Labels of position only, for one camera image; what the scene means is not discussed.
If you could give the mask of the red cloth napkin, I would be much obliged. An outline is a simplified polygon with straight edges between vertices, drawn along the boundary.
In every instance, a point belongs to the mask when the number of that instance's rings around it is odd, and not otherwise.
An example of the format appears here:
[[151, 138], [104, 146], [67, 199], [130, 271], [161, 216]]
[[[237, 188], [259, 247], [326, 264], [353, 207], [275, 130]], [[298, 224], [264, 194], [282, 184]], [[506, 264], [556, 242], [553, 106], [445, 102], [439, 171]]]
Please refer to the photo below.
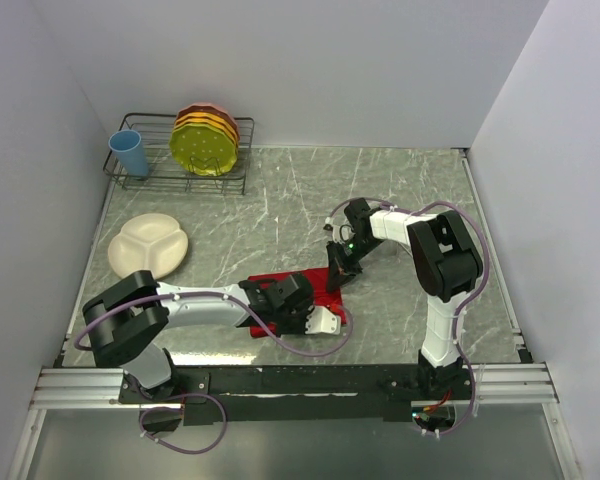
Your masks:
[[285, 301], [299, 301], [314, 298], [315, 306], [327, 307], [341, 317], [341, 327], [348, 323], [342, 311], [343, 301], [340, 289], [335, 292], [325, 290], [327, 280], [326, 268], [311, 268], [296, 272], [280, 272], [253, 275], [240, 283], [247, 293], [249, 307], [266, 300], [274, 307]]

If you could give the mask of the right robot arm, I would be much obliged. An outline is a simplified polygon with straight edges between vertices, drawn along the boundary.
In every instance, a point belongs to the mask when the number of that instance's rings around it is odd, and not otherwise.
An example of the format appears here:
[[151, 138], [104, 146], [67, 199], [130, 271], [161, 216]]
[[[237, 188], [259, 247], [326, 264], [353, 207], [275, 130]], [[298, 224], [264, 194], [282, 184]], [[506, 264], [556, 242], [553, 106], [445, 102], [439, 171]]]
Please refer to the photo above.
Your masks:
[[333, 233], [327, 243], [326, 290], [333, 292], [362, 273], [360, 261], [381, 243], [411, 250], [417, 279], [427, 294], [427, 322], [415, 378], [407, 387], [437, 399], [471, 380], [460, 352], [466, 306], [484, 288], [484, 262], [453, 208], [428, 215], [392, 204], [371, 207], [364, 198], [342, 204], [349, 235]]

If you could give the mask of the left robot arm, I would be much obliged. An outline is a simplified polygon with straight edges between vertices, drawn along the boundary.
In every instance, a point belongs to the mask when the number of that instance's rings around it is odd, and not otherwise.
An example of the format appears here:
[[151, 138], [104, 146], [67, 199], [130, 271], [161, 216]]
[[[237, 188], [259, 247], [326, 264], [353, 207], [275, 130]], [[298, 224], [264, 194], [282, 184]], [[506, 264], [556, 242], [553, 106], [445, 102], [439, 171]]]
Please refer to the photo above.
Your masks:
[[85, 329], [74, 346], [90, 351], [100, 368], [122, 368], [145, 397], [165, 402], [180, 387], [170, 354], [154, 343], [163, 330], [213, 325], [302, 335], [313, 310], [314, 289], [301, 273], [204, 289], [160, 283], [140, 270], [83, 306]]

